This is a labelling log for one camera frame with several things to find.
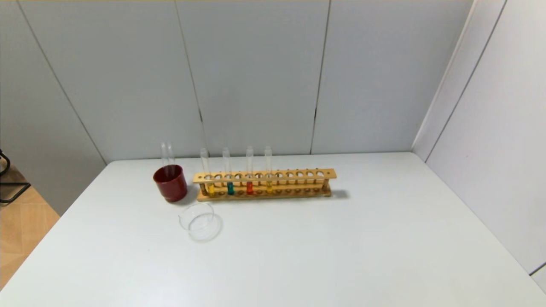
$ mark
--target test tube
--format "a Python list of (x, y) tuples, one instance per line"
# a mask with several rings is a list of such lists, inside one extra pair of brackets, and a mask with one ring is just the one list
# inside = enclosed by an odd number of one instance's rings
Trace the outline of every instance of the test tube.
[(165, 176), (170, 178), (174, 176), (175, 160), (173, 154), (173, 146), (170, 142), (161, 142), (161, 161), (163, 162), (163, 170)]
[[(203, 172), (205, 173), (205, 179), (212, 179), (209, 168), (209, 152), (206, 148), (201, 148), (201, 163), (203, 164)], [(207, 184), (209, 188), (209, 195), (214, 196), (214, 183)]]
[[(229, 163), (229, 149), (227, 147), (224, 147), (224, 150), (222, 150), (222, 157), (224, 158), (224, 171), (225, 175), (228, 178), (232, 177), (232, 165)], [(233, 182), (228, 182), (228, 195), (235, 194), (235, 190), (233, 189)]]
[(252, 157), (254, 157), (254, 150), (252, 149), (252, 146), (249, 146), (246, 148), (246, 176), (248, 177), (249, 181), (246, 182), (246, 193), (247, 194), (254, 194), (254, 191), (252, 190)]
[(265, 148), (265, 176), (268, 178), (266, 181), (266, 191), (268, 194), (273, 193), (273, 184), (271, 183), (271, 178), (273, 173), (271, 172), (271, 147), (266, 146)]

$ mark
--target test tube with yellow liquid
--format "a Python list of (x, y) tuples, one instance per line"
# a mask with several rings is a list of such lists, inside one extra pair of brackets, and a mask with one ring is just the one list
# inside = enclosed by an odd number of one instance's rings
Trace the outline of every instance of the test tube with yellow liquid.
[[(212, 179), (209, 168), (209, 152), (206, 148), (201, 148), (201, 163), (203, 164), (203, 173), (205, 173), (205, 179)], [(207, 184), (207, 190), (210, 196), (214, 196), (214, 183)]]
[(272, 169), (271, 169), (271, 147), (266, 146), (265, 147), (265, 176), (267, 177), (267, 181), (265, 182), (266, 191), (268, 194), (273, 193), (273, 183), (271, 182), (271, 179), (273, 177)]

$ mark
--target yellow liquid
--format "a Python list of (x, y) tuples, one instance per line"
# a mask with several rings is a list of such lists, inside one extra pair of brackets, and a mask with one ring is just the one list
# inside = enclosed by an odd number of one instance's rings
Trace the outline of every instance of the yellow liquid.
[(214, 196), (215, 193), (214, 184), (209, 184), (209, 195)]

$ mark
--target black chair leg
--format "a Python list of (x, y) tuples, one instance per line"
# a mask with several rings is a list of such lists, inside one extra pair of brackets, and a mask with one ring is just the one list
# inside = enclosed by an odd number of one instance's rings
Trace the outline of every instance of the black chair leg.
[[(0, 172), (0, 176), (2, 176), (8, 171), (9, 167), (11, 166), (11, 161), (9, 160), (8, 157), (4, 155), (1, 149), (0, 149), (0, 157), (4, 158), (5, 161), (7, 162), (6, 168)], [(25, 192), (31, 186), (31, 184), (29, 184), (28, 182), (0, 182), (0, 186), (22, 186), (22, 188), (19, 191), (17, 191), (17, 193), (15, 193), (13, 197), (9, 199), (0, 198), (0, 205), (6, 206), (12, 203), (14, 200), (16, 200), (17, 197), (21, 196), (21, 194), (23, 194), (23, 192)]]

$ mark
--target test tube rack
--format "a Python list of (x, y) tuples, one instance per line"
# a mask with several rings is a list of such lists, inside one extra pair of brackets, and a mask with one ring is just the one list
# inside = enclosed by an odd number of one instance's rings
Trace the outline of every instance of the test tube rack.
[[(248, 200), (268, 198), (303, 198), (303, 197), (329, 197), (330, 179), (337, 178), (333, 168), (316, 169), (285, 169), (274, 170), (271, 177), (266, 172), (252, 172), (248, 178), (247, 172), (232, 172), (231, 178), (224, 172), (196, 173), (193, 183), (199, 184), (200, 192), (197, 200), (208, 202), (213, 200)], [(267, 193), (267, 182), (272, 185), (272, 192)], [(235, 193), (228, 194), (227, 183), (232, 182)], [(247, 194), (246, 184), (252, 182), (253, 193)], [(214, 195), (211, 195), (207, 186), (214, 184)]]

